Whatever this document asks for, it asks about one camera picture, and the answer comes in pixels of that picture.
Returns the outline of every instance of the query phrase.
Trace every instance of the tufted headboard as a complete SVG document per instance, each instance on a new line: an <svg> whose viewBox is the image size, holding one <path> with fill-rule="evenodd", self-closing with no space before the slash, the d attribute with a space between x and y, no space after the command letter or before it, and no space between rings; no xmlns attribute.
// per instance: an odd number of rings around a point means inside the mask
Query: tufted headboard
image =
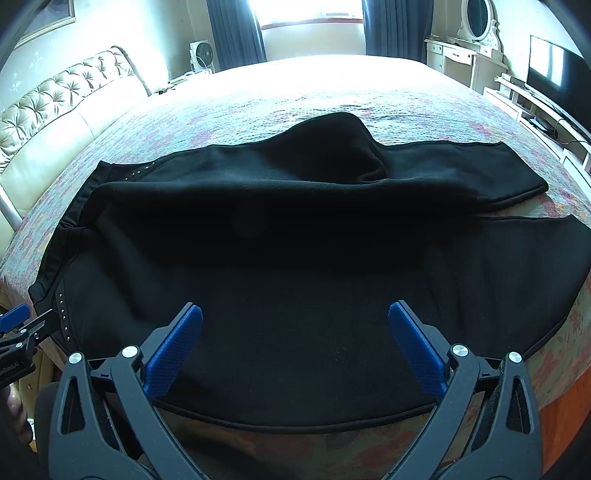
<svg viewBox="0 0 591 480"><path fill-rule="evenodd" d="M66 166L148 96L119 47L45 80L0 117L0 258Z"/></svg>

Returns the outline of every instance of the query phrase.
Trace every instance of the flat screen tv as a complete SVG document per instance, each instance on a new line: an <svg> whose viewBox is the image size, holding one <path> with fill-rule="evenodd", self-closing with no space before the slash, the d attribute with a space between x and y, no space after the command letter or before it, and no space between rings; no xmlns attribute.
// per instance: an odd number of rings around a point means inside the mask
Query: flat screen tv
<svg viewBox="0 0 591 480"><path fill-rule="evenodd" d="M591 138L591 69L582 57L532 35L527 85Z"/></svg>

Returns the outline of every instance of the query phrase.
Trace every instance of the person's hand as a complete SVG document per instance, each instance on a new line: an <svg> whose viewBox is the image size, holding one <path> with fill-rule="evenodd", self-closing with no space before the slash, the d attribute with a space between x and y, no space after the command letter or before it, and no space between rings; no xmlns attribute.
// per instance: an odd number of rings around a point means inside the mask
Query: person's hand
<svg viewBox="0 0 591 480"><path fill-rule="evenodd" d="M2 390L0 401L5 401L8 411L12 416L12 425L18 439L24 445L29 445L33 440L33 429L27 420L27 411L18 390L10 385Z"/></svg>

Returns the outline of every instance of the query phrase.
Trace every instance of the picture frame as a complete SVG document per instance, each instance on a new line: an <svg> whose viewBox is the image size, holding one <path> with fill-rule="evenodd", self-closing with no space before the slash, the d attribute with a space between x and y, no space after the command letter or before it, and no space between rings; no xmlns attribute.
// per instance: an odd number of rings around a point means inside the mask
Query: picture frame
<svg viewBox="0 0 591 480"><path fill-rule="evenodd" d="M29 25L25 35L19 40L15 48L75 21L74 0L51 0L49 5L39 12L35 20Z"/></svg>

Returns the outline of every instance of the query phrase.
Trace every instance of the screw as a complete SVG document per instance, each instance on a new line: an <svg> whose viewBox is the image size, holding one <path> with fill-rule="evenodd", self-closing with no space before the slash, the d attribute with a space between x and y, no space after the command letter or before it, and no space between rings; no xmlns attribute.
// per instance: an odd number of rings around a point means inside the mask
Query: screw
<svg viewBox="0 0 591 480"><path fill-rule="evenodd" d="M509 360L511 360L513 363L518 364L521 362L521 355L518 354L517 352L511 352L509 354Z"/></svg>
<svg viewBox="0 0 591 480"><path fill-rule="evenodd" d="M70 363L72 365L76 365L80 360L82 360L81 353L76 352L70 355Z"/></svg>
<svg viewBox="0 0 591 480"><path fill-rule="evenodd" d="M125 358L133 358L138 354L138 348L135 345L126 346L121 352Z"/></svg>
<svg viewBox="0 0 591 480"><path fill-rule="evenodd" d="M452 352L455 353L457 356L467 356L468 348L466 348L463 345L454 345L452 348Z"/></svg>

